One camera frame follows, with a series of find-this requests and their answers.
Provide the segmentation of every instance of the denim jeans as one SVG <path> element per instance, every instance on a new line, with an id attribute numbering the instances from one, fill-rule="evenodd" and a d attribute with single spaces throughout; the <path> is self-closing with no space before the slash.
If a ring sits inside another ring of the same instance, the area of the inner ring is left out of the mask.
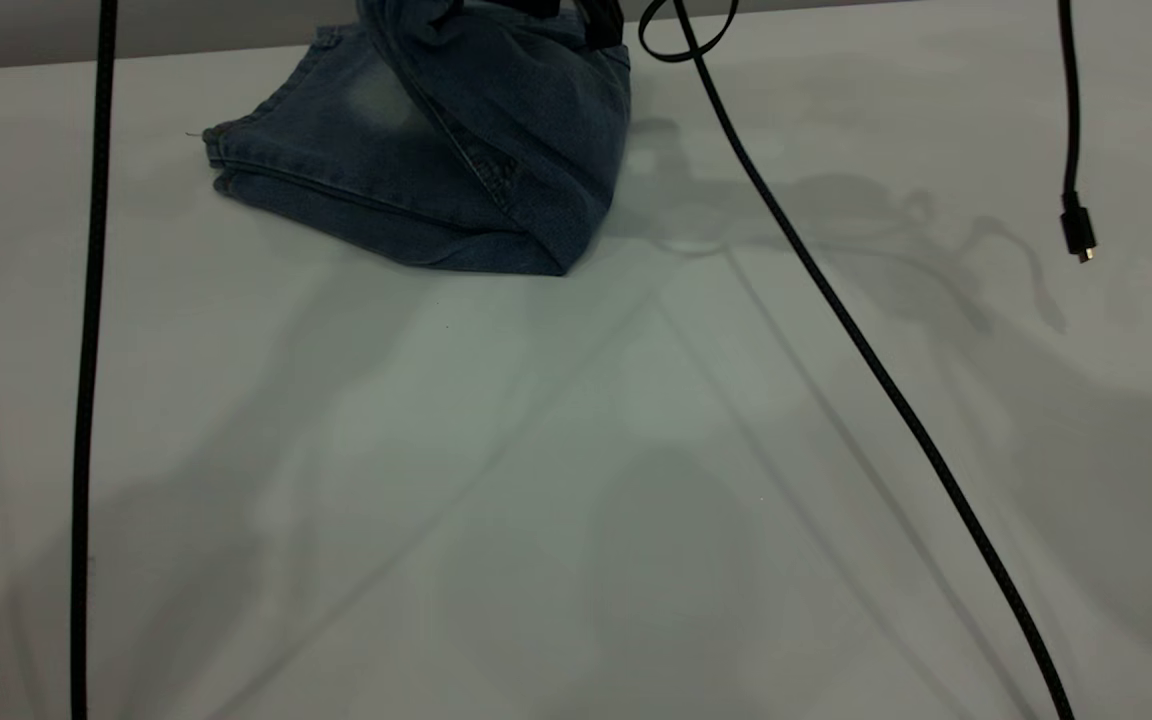
<path id="1" fill-rule="evenodd" d="M 408 265 L 561 275 L 607 215 L 626 46 L 493 3 L 358 0 L 291 77 L 204 132 L 215 189 Z"/>

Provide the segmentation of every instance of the white surface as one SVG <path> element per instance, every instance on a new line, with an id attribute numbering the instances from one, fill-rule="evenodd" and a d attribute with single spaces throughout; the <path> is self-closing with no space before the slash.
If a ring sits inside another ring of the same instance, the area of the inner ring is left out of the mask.
<path id="1" fill-rule="evenodd" d="M 1152 717 L 1152 3 L 1079 6 L 1087 266 L 1051 3 L 758 20 L 712 55 L 750 149 L 1079 717 Z M 400 270 L 212 192 L 185 134 L 298 55 L 119 65 L 93 717 L 1052 717 L 691 68 L 635 56 L 616 210 L 543 279 Z M 67 705 L 91 78 L 0 70 L 0 719 Z"/>
<path id="2" fill-rule="evenodd" d="M 745 0 L 741 12 L 882 0 Z M 621 0 L 637 18 L 649 0 Z M 727 14 L 728 0 L 690 0 L 694 15 Z M 0 67 L 96 59 L 92 0 L 0 0 Z M 357 18 L 355 0 L 122 0 L 119 55 L 141 58 L 310 41 L 316 24 Z"/>

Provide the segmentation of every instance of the black cable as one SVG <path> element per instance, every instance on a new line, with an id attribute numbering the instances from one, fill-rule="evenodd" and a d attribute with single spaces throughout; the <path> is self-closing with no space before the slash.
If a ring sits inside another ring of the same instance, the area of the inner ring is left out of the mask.
<path id="1" fill-rule="evenodd" d="M 88 720 L 88 498 L 91 495 L 92 409 L 105 275 L 105 217 L 109 207 L 109 119 L 114 106 L 118 0 L 101 0 L 99 37 L 96 47 L 91 214 L 88 218 L 88 278 L 83 291 L 78 409 L 74 423 L 73 529 L 69 540 L 69 705 L 74 720 Z"/>
<path id="2" fill-rule="evenodd" d="M 1083 146 L 1083 104 L 1079 100 L 1078 55 L 1074 53 L 1074 3 L 1059 0 L 1060 50 L 1064 56 L 1064 107 L 1069 111 L 1069 141 L 1066 143 L 1064 185 L 1062 194 L 1074 192 L 1078 184 L 1078 156 Z"/>
<path id="3" fill-rule="evenodd" d="M 1078 89 L 1078 54 L 1074 53 L 1073 0 L 1058 0 L 1060 12 L 1060 48 L 1064 59 L 1064 107 L 1069 113 L 1069 141 L 1064 144 L 1064 183 L 1061 184 L 1061 228 L 1064 247 L 1079 263 L 1094 256 L 1096 232 L 1092 217 L 1078 197 L 1078 156 L 1083 147 L 1083 104 Z"/>
<path id="4" fill-rule="evenodd" d="M 655 58 L 669 61 L 669 63 L 681 63 L 681 61 L 687 60 L 696 63 L 696 71 L 700 75 L 700 83 L 705 86 L 705 94 L 708 96 L 710 104 L 714 106 L 718 123 L 723 128 L 723 135 L 730 142 L 732 151 L 736 152 L 736 158 L 740 159 L 741 167 L 745 168 L 745 174 L 748 174 L 750 182 L 755 183 L 755 188 L 758 190 L 759 196 L 763 197 L 764 204 L 767 204 L 767 210 L 776 219 L 776 223 L 780 225 L 786 240 L 790 241 L 790 247 L 794 247 L 794 252 L 799 257 L 808 274 L 812 275 L 814 286 L 817 286 L 824 300 L 828 302 L 833 314 L 838 317 L 839 323 L 842 323 L 842 328 L 846 329 L 847 336 L 851 339 L 851 342 L 856 346 L 856 350 L 861 351 L 861 357 L 864 357 L 865 365 L 869 365 L 870 372 L 874 374 L 874 379 L 877 379 L 879 386 L 882 386 L 882 391 L 887 393 L 887 397 L 896 407 L 901 419 L 905 420 L 905 426 L 914 433 L 914 439 L 923 448 L 923 454 L 927 455 L 927 461 L 931 462 L 932 469 L 935 471 L 935 477 L 940 478 L 941 486 L 945 487 L 945 492 L 948 493 L 950 501 L 954 503 L 954 509 L 958 511 L 958 517 L 967 525 L 975 546 L 980 552 L 980 556 L 983 556 L 984 562 L 990 567 L 990 573 L 993 574 L 993 579 L 996 581 L 998 589 L 1001 589 L 1007 605 L 1011 607 L 1011 614 L 1016 616 L 1016 623 L 1020 623 L 1021 632 L 1025 635 L 1029 650 L 1033 652 L 1034 661 L 1038 662 L 1038 669 L 1043 672 L 1043 680 L 1047 683 L 1047 692 L 1051 694 L 1052 703 L 1056 706 L 1056 715 L 1061 720 L 1073 720 L 1074 711 L 1069 705 L 1069 698 L 1064 696 L 1064 685 L 1061 684 L 1056 665 L 1052 662 L 1051 653 L 1047 652 L 1047 643 L 1043 642 L 1043 635 L 1038 632 L 1038 626 L 1034 624 L 1034 620 L 1030 616 L 1024 600 L 1021 600 L 1020 591 L 1016 591 L 1015 583 L 1011 583 L 1011 575 L 1007 573 L 1002 560 L 998 556 L 995 548 L 993 548 L 993 543 L 990 541 L 986 532 L 984 532 L 984 528 L 980 526 L 980 521 L 975 516 L 972 506 L 968 502 L 968 498 L 963 495 L 963 490 L 958 486 L 958 482 L 955 479 L 950 467 L 946 464 L 940 448 L 937 448 L 937 444 L 932 441 L 932 435 L 929 434 L 927 429 L 923 427 L 923 420 L 919 420 L 918 415 L 914 412 L 914 408 L 910 407 L 900 387 L 896 387 L 896 382 L 892 381 L 887 369 L 878 359 L 874 348 L 870 347 L 864 333 L 861 333 L 861 328 L 851 318 L 851 313 L 847 311 L 844 304 L 842 304 L 842 300 L 839 300 L 838 294 L 833 291 L 828 279 L 820 272 L 819 266 L 814 263 L 814 258 L 812 258 L 812 252 L 804 245 L 803 238 L 799 237 L 799 234 L 794 229 L 794 225 L 790 223 L 790 219 L 781 210 L 780 202 L 776 202 L 776 196 L 772 195 L 767 182 L 763 181 L 758 168 L 755 168 L 755 161 L 750 160 L 745 146 L 742 145 L 740 136 L 736 134 L 736 128 L 732 126 L 732 119 L 727 118 L 727 109 L 723 107 L 723 101 L 718 96 L 713 78 L 708 76 L 708 68 L 705 67 L 704 54 L 713 48 L 714 43 L 708 41 L 708 44 L 702 46 L 696 41 L 696 32 L 691 29 L 691 20 L 687 17 L 684 1 L 673 0 L 673 6 L 675 6 L 679 15 L 679 23 L 682 24 L 682 35 L 687 38 L 688 51 L 685 53 L 662 55 L 646 47 L 646 24 L 654 17 L 660 5 L 664 3 L 666 3 L 666 0 L 652 0 L 652 3 L 643 13 L 643 20 L 639 25 L 639 38 L 644 40 L 644 50 Z M 733 12 L 735 12 L 736 3 L 737 0 L 732 0 Z M 1068 0 L 1062 0 L 1062 3 L 1068 3 Z"/>

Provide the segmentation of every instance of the cable plug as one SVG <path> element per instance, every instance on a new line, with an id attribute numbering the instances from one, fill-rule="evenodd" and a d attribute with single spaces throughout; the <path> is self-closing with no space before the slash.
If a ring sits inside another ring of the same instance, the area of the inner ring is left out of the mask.
<path id="1" fill-rule="evenodd" d="M 1092 217 L 1078 200 L 1078 194 L 1070 191 L 1061 196 L 1064 213 L 1060 223 L 1064 227 L 1064 245 L 1069 255 L 1077 255 L 1079 263 L 1087 263 L 1096 256 L 1096 233 L 1092 232 Z"/>

